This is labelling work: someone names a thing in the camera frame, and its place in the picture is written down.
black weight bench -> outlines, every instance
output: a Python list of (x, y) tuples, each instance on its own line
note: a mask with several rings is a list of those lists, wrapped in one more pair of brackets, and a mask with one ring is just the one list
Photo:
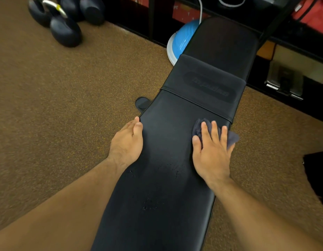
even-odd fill
[(215, 196), (193, 166), (193, 125), (207, 118), (230, 128), (257, 48), (256, 36), (232, 21), (199, 26), (140, 116), (142, 154), (119, 179), (93, 251), (201, 249)]

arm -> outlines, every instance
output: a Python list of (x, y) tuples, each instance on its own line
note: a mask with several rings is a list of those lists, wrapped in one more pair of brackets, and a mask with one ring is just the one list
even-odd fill
[(139, 118), (116, 133), (109, 156), (0, 231), (0, 250), (90, 250), (114, 187), (142, 147)]
[(226, 148), (227, 127), (222, 128), (221, 139), (216, 122), (212, 122), (211, 136), (204, 122), (201, 128), (203, 149), (199, 138), (193, 137), (194, 166), (223, 204), (243, 248), (322, 251), (321, 243), (258, 202), (230, 178), (230, 156), (235, 145)]

red bag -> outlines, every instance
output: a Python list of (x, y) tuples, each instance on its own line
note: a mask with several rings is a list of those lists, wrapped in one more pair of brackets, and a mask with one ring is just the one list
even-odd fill
[(323, 33), (323, 0), (302, 0), (293, 18)]

forearm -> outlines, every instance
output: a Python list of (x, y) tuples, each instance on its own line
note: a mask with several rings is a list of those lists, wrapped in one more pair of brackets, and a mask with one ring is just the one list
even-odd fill
[(0, 250), (90, 250), (121, 176), (104, 160), (53, 197), (0, 231)]
[(323, 250), (322, 244), (258, 202), (234, 181), (216, 186), (214, 192), (245, 250)]

microfiber towel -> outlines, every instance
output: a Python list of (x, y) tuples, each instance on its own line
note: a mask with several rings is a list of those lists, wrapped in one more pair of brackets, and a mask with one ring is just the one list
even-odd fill
[[(206, 122), (207, 127), (208, 127), (208, 132), (209, 132), (209, 134), (211, 134), (211, 122), (208, 121), (205, 118), (204, 119), (198, 119), (196, 121), (196, 123), (194, 124), (194, 127), (193, 127), (193, 132), (192, 132), (192, 136), (197, 135), (200, 138), (201, 147), (203, 147), (203, 144), (202, 144), (202, 135), (201, 135), (201, 123), (203, 121)], [(217, 131), (218, 131), (218, 137), (220, 138), (221, 137), (221, 128), (217, 127)], [(239, 135), (237, 135), (235, 132), (228, 131), (228, 139), (227, 139), (227, 143), (226, 143), (227, 149), (231, 145), (233, 145), (234, 143), (236, 143), (238, 141), (239, 141)]]

